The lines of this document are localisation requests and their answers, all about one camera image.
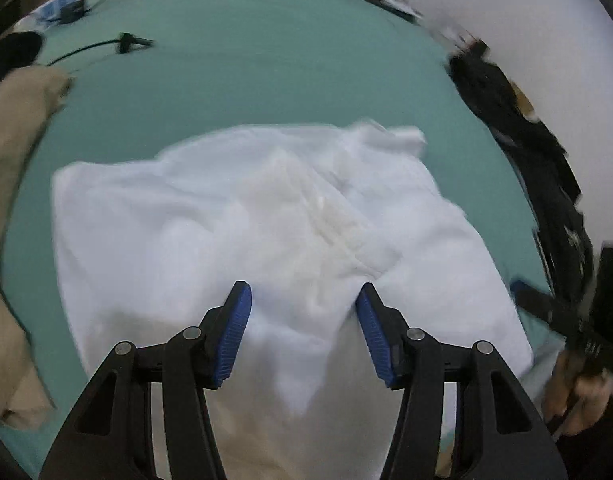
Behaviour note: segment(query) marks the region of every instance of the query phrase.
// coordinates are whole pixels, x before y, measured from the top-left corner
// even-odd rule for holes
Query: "white wall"
[[[613,23],[598,0],[415,0],[459,23],[525,92],[569,152],[598,250],[613,240]]]

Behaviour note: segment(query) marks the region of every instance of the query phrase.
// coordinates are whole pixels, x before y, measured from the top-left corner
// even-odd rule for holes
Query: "teal tablecloth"
[[[51,242],[51,175],[73,161],[148,158],[241,123],[414,124],[442,193],[464,209],[504,280],[546,286],[522,188],[422,28],[362,0],[107,0],[51,29],[40,62],[120,32],[156,44],[126,56],[101,47],[60,63],[77,79],[30,160],[2,252],[2,290],[57,407],[39,432],[0,428],[33,476],[86,382]],[[542,326],[525,328],[534,347],[547,337]]]

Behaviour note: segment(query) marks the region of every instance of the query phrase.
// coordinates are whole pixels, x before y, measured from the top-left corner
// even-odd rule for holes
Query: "white cloth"
[[[229,478],[378,478],[400,394],[376,377],[352,310],[363,283],[439,341],[487,339],[516,375],[531,364],[424,145],[417,128],[375,123],[241,126],[154,160],[58,171],[59,286],[87,373],[117,341],[157,344],[197,324],[245,280],[253,308],[233,375],[207,394]],[[454,412],[449,395],[444,433]]]

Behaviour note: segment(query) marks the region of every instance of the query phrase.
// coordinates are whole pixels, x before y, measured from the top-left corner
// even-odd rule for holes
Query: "beige cloth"
[[[69,84],[63,70],[45,66],[19,68],[0,83],[0,242],[25,160]],[[51,409],[26,334],[0,294],[0,420],[36,428]]]

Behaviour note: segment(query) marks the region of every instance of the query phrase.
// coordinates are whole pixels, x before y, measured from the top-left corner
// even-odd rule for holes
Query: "brown object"
[[[0,83],[0,242],[24,161],[69,84],[63,70],[44,66],[19,68]],[[36,428],[51,409],[26,334],[0,294],[0,420]]]

